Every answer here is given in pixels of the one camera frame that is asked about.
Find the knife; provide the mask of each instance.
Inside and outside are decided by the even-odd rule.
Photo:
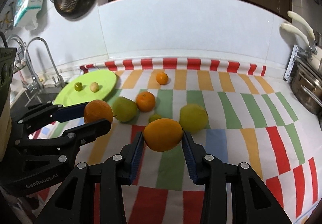
[[[287,11],[287,15],[292,18],[293,20],[298,21],[300,24],[303,24],[305,29],[309,32],[310,37],[315,40],[315,34],[311,26],[308,24],[308,22],[299,14],[293,12],[293,11]]]
[[[309,48],[311,48],[307,36],[302,31],[300,31],[298,28],[296,28],[294,25],[284,23],[284,24],[281,24],[281,28],[288,31],[288,32],[297,34],[299,37],[301,37],[301,39],[305,42],[305,44]]]

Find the striped tablecloth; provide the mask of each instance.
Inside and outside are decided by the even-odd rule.
[[[317,171],[322,165],[317,164],[310,148],[321,146],[322,142],[310,143],[298,114],[285,96],[261,76],[264,67],[248,65],[247,69],[239,69],[240,65],[230,62],[221,67],[219,61],[212,66],[215,62],[211,60],[205,62],[208,66],[203,66],[199,59],[188,59],[184,67],[178,60],[175,67],[163,62],[159,67],[142,65],[137,69],[132,60],[128,63],[124,65],[123,61],[121,68],[115,64],[110,68],[117,74],[118,82],[105,101],[112,105],[118,96],[135,100],[139,92],[148,90],[157,97],[155,109],[138,112],[128,123],[114,119],[106,137],[81,147],[76,163],[104,162],[130,143],[152,114],[179,121],[181,107],[196,103],[207,110],[209,123],[193,135],[195,142],[223,162],[236,165],[248,162],[291,221],[305,221],[320,198]],[[91,65],[84,69],[90,72],[98,68]],[[169,76],[167,85],[156,82],[155,76],[160,71]],[[48,125],[33,137],[57,137],[63,130],[83,123],[80,118]],[[57,185],[39,193],[44,203],[56,188]],[[200,221],[204,187],[195,186],[190,180],[181,145],[164,153],[145,148],[134,185],[122,189],[129,224],[198,224]],[[98,196],[99,189],[95,196],[94,223],[99,223]],[[227,196],[227,223],[231,223],[230,185]]]

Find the orange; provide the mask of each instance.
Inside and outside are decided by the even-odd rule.
[[[158,84],[165,85],[168,83],[169,77],[165,72],[159,72],[156,76]]]
[[[154,151],[164,152],[176,147],[183,137],[181,125],[172,119],[158,119],[149,123],[143,138],[147,146]]]
[[[84,109],[84,122],[90,123],[101,119],[107,119],[110,123],[113,122],[111,106],[102,100],[89,102]]]
[[[152,111],[156,105],[156,98],[151,92],[144,91],[136,96],[137,108],[142,112]]]

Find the small yellow fruit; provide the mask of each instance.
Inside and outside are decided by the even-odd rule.
[[[149,118],[149,123],[151,123],[152,121],[158,120],[158,119],[162,119],[162,117],[160,115],[158,115],[158,114],[153,114]]]
[[[92,92],[99,91],[99,84],[97,82],[92,82],[91,85],[90,85],[90,90]]]
[[[172,119],[158,119],[149,123],[143,138],[147,146],[154,151],[165,152],[176,147],[183,137],[181,125]]]

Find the metal pot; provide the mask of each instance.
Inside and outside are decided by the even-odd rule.
[[[291,83],[291,89],[298,101],[311,113],[322,111],[322,80],[310,72],[301,63],[297,63],[297,72]]]

